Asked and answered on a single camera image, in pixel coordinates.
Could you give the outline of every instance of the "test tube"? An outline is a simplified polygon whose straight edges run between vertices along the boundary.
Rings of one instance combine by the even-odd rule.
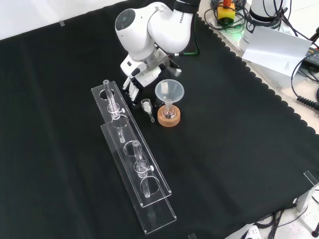
[[[109,80],[104,80],[103,85],[105,88],[105,93],[109,101],[109,108],[110,108],[110,113],[112,114],[113,119],[118,119],[120,117],[120,112],[119,108],[117,107],[117,104],[114,101],[114,96],[110,87],[110,81]]]
[[[134,140],[132,142],[132,146],[134,150],[134,156],[136,159],[137,172],[139,177],[142,178],[142,189],[144,192],[144,196],[146,198],[149,198],[151,194],[150,194],[148,179],[146,177],[148,175],[147,168],[146,168],[146,164],[143,161],[143,156],[142,156],[142,146],[138,140]]]

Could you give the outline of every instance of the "franka logo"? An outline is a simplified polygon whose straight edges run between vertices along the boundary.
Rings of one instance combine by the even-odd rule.
[[[184,12],[181,14],[181,17],[180,17],[179,23],[182,23],[183,18],[184,18]]]

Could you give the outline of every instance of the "white device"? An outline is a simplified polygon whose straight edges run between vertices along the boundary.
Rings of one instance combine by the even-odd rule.
[[[282,0],[275,0],[277,11],[281,10],[285,5],[287,0],[283,0],[282,6],[280,3]],[[249,14],[252,20],[259,23],[269,23],[276,18],[276,10],[273,0],[253,0],[251,3]],[[271,26],[271,29],[277,30],[280,27],[281,21],[278,21]],[[251,39],[251,36],[256,27],[254,24],[247,22],[244,28],[244,33],[239,41],[240,47],[245,51]]]
[[[251,226],[245,239],[262,239],[257,226]]]
[[[117,36],[129,53],[121,64],[127,75],[123,90],[132,103],[137,103],[141,88],[151,84],[163,69],[176,76],[181,74],[178,67],[170,66],[165,52],[179,53],[187,47],[199,3],[200,0],[178,0],[172,11],[164,3],[154,2],[140,9],[127,9],[117,17]]]

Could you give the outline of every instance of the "power strip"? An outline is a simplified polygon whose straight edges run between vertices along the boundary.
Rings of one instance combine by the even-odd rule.
[[[251,226],[245,239],[262,239],[257,226]]]

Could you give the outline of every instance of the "white paper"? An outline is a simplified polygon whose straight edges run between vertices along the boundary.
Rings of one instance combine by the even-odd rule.
[[[267,27],[256,27],[243,59],[291,76],[311,43]]]

